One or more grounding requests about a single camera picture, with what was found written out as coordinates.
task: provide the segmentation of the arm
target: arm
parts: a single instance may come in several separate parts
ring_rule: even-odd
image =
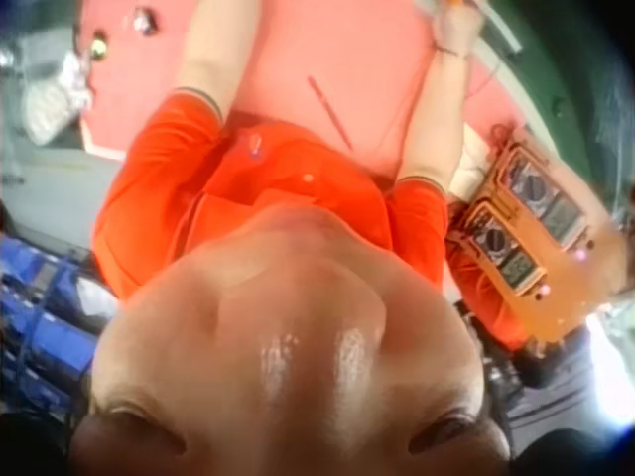
[[[439,49],[415,106],[397,184],[386,199],[395,252],[439,290],[447,232],[445,192],[463,146],[466,57],[481,26],[480,13],[469,7],[448,6],[436,16]]]
[[[436,16],[438,48],[415,105],[397,180],[421,178],[443,192],[449,188],[463,147],[467,56],[482,23],[480,12],[465,6],[447,6]]]
[[[200,0],[177,91],[132,144],[97,217],[92,249],[106,282],[128,298],[170,260],[221,157],[222,126],[249,62],[261,0]]]
[[[262,0],[199,0],[177,88],[202,93],[226,120],[258,33]]]

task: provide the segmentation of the bright light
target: bright light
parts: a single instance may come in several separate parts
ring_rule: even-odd
[[[595,394],[600,411],[617,429],[626,429],[635,423],[635,387],[598,317],[590,315],[586,319],[586,327],[591,335]]]

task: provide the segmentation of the short sleeve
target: short sleeve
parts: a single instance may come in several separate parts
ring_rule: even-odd
[[[92,240],[101,273],[120,298],[166,266],[180,221],[220,160],[213,153],[219,132],[211,104],[175,92],[135,139]]]
[[[440,290],[444,277],[447,203],[426,180],[397,182],[386,198],[393,249]]]

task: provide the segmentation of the bracelet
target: bracelet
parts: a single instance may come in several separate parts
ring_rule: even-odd
[[[447,54],[453,55],[453,56],[455,56],[457,58],[461,58],[462,60],[465,60],[467,58],[467,56],[464,56],[464,55],[462,55],[462,54],[460,54],[460,53],[458,53],[458,52],[456,52],[454,50],[450,50],[448,48],[442,47],[441,45],[439,45],[437,43],[435,43],[435,49],[437,51],[439,51],[439,52],[447,53]]]

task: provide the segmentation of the man's left eye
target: man's left eye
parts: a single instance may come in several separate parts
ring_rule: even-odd
[[[412,455],[421,454],[438,444],[446,443],[461,436],[473,426],[474,420],[468,415],[461,413],[446,415],[417,433],[410,440],[408,451]]]

